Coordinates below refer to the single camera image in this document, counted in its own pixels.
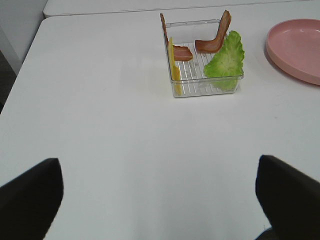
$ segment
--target pink plate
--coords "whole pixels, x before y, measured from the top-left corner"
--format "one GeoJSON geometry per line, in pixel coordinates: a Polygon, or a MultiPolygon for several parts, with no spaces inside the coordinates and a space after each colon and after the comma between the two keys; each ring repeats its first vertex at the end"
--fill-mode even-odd
{"type": "Polygon", "coordinates": [[[286,73],[320,85],[320,20],[293,19],[270,29],[266,51],[286,73]]]}

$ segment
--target plastic container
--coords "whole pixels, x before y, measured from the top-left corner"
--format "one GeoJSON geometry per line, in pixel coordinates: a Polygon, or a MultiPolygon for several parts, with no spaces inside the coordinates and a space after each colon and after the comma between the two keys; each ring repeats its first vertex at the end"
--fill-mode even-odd
{"type": "Polygon", "coordinates": [[[172,92],[175,98],[196,97],[206,95],[231,94],[234,93],[244,75],[206,77],[204,67],[214,57],[214,53],[197,53],[195,40],[212,40],[216,37],[219,19],[186,21],[166,23],[168,38],[172,37],[176,46],[186,46],[190,49],[193,59],[190,61],[175,61],[175,65],[180,70],[180,80],[173,80],[169,65],[168,49],[166,49],[168,59],[168,69],[172,92]]]}

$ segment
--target lettuce leaf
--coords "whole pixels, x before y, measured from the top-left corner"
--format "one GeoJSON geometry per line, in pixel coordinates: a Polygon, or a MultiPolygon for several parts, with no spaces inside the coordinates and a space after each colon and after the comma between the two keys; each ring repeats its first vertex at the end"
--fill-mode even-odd
{"type": "MultiPolygon", "coordinates": [[[[242,75],[244,73],[244,58],[245,51],[243,50],[240,34],[236,31],[230,31],[220,51],[204,67],[204,74],[208,78],[242,75]]],[[[216,88],[220,88],[223,91],[234,89],[237,83],[237,79],[212,82],[216,88]]]]}

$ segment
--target white table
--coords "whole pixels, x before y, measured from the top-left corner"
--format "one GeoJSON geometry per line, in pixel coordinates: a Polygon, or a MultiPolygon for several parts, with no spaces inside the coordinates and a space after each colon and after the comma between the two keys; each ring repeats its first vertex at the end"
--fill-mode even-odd
{"type": "Polygon", "coordinates": [[[63,15],[188,9],[294,1],[308,0],[48,0],[43,13],[48,18],[63,15]]]}
{"type": "MultiPolygon", "coordinates": [[[[225,8],[163,11],[168,23],[225,8]]],[[[245,77],[234,94],[173,98],[160,11],[51,17],[0,115],[0,184],[60,159],[64,197],[47,240],[252,240],[269,222],[258,159],[320,180],[320,88],[265,57],[275,24],[320,2],[230,6],[245,77]]]]}

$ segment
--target white wall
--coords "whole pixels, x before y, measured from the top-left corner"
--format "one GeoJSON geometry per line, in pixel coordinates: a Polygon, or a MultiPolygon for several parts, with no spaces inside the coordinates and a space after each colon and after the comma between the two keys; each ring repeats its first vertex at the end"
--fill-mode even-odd
{"type": "Polygon", "coordinates": [[[0,0],[0,50],[18,74],[44,19],[47,0],[0,0]]]}

